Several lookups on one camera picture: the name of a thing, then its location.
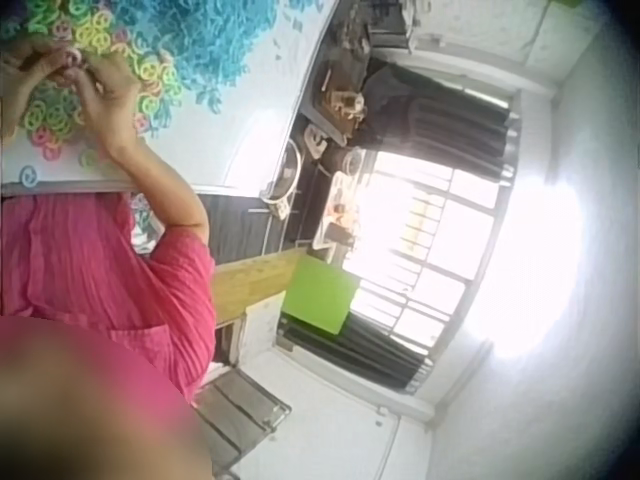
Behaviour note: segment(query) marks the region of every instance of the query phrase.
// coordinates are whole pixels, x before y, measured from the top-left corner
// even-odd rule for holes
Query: wooden board
[[[240,318],[246,308],[289,286],[305,249],[293,249],[217,267],[211,284],[218,327]]]

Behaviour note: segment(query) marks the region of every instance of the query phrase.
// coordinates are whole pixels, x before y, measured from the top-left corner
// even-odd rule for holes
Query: colorful rubber band
[[[20,183],[27,188],[33,188],[38,184],[38,172],[31,165],[25,165],[22,167],[18,177],[20,179]]]

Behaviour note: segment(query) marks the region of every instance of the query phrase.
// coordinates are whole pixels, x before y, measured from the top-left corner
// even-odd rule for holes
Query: hand
[[[33,90],[45,78],[63,67],[65,60],[64,44],[37,35],[18,39],[2,55],[2,140],[9,140],[15,135]]]
[[[138,145],[133,118],[140,82],[117,53],[106,56],[84,54],[87,69],[71,68],[64,78],[78,92],[85,124],[115,161]]]

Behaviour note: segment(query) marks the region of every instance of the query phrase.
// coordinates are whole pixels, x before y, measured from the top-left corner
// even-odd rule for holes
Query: pink shirt
[[[139,257],[132,227],[125,194],[4,200],[0,311],[109,338],[191,402],[215,347],[213,260],[183,229],[168,229],[149,259]]]

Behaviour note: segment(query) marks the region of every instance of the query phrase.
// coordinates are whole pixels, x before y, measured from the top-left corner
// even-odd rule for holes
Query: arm
[[[200,199],[178,173],[139,140],[132,148],[113,156],[149,201],[151,209],[167,228],[193,231],[206,245],[209,220]]]
[[[118,54],[87,54],[85,59],[88,71],[73,68],[64,76],[76,87],[89,131],[147,197],[168,229],[190,230],[206,245],[209,222],[202,202],[187,182],[137,136],[133,117],[140,90],[138,79]]]

